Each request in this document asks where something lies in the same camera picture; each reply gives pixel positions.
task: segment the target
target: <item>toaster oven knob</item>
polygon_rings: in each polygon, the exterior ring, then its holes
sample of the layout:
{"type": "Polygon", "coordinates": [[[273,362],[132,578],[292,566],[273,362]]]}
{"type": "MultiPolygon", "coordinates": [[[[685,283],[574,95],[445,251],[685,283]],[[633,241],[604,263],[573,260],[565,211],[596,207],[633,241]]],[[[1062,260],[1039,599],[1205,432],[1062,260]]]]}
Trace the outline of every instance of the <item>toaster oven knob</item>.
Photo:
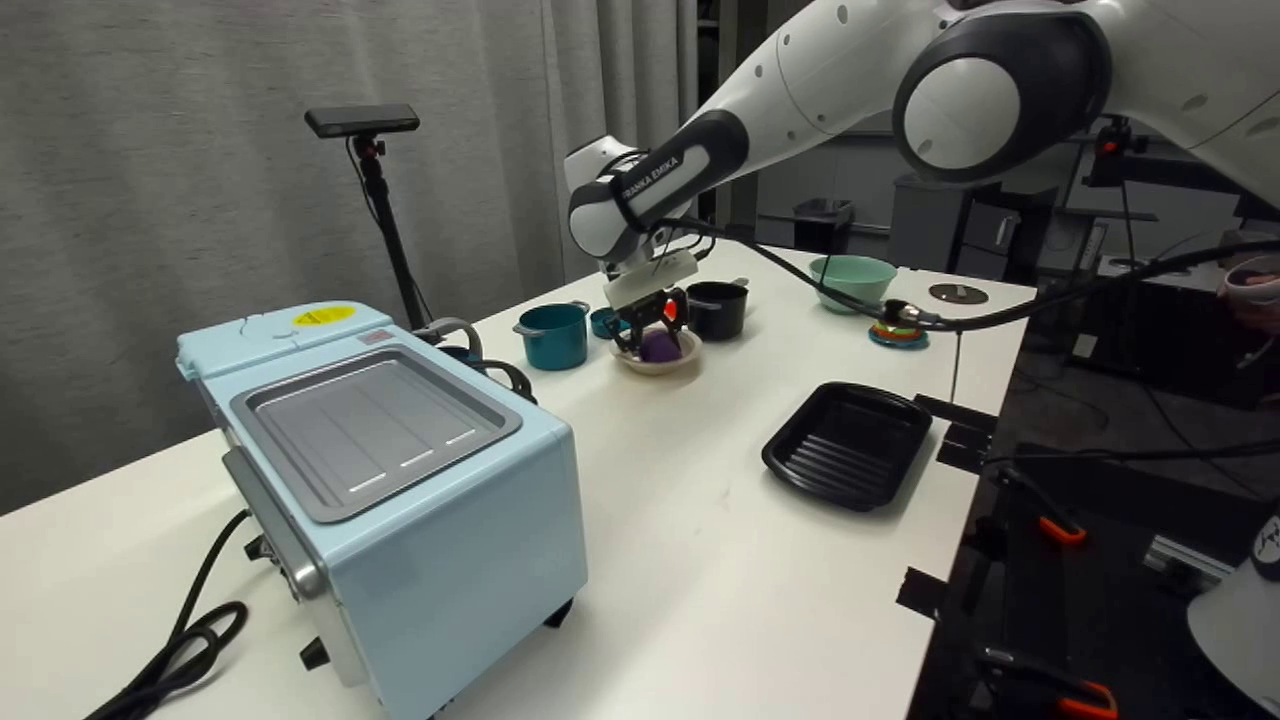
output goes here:
{"type": "Polygon", "coordinates": [[[297,656],[303,660],[306,671],[320,669],[320,664],[327,664],[327,650],[324,650],[320,636],[317,636],[303,654],[297,654],[297,656]]]}

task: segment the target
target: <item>gray curtain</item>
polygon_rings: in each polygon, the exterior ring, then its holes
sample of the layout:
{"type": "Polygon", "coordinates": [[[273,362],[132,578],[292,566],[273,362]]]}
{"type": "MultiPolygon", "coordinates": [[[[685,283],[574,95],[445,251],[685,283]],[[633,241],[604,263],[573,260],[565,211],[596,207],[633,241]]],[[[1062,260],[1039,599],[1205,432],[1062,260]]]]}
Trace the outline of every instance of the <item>gray curtain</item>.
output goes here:
{"type": "Polygon", "coordinates": [[[690,110],[690,0],[3,0],[0,514],[202,432],[171,335],[349,295],[400,317],[340,145],[386,139],[425,295],[482,317],[588,263],[560,157],[690,110]]]}

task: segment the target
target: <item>toaster oven handle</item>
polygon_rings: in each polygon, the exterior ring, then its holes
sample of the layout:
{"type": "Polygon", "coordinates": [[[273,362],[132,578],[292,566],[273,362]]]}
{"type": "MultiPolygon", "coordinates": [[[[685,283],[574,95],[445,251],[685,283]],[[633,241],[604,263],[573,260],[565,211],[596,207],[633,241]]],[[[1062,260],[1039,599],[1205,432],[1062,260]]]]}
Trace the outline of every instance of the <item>toaster oven handle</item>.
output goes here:
{"type": "Polygon", "coordinates": [[[246,514],[262,527],[268,560],[278,567],[289,591],[297,599],[310,599],[324,591],[324,573],[310,551],[298,545],[285,514],[274,507],[268,481],[250,467],[245,449],[224,453],[224,467],[230,473],[246,514]]]}

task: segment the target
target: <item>black tray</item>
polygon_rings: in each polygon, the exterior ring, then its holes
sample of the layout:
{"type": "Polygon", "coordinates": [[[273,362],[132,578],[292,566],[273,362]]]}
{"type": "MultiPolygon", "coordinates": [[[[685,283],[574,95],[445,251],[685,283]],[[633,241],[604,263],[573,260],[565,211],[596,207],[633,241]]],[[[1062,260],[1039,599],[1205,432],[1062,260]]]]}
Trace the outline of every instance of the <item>black tray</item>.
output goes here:
{"type": "Polygon", "coordinates": [[[910,401],[818,385],[758,458],[794,491],[867,514],[896,498],[923,435],[928,413],[910,401]]]}

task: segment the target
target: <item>dark mug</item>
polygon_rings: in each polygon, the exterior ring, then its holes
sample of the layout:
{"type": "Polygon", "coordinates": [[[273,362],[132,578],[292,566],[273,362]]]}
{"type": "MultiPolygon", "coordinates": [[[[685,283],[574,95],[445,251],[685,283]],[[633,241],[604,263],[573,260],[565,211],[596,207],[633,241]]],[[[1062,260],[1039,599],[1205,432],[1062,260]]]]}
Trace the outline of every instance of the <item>dark mug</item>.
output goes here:
{"type": "Polygon", "coordinates": [[[688,283],[688,329],[708,340],[708,343],[722,343],[737,340],[745,333],[747,319],[747,282],[737,283],[688,283]]]}

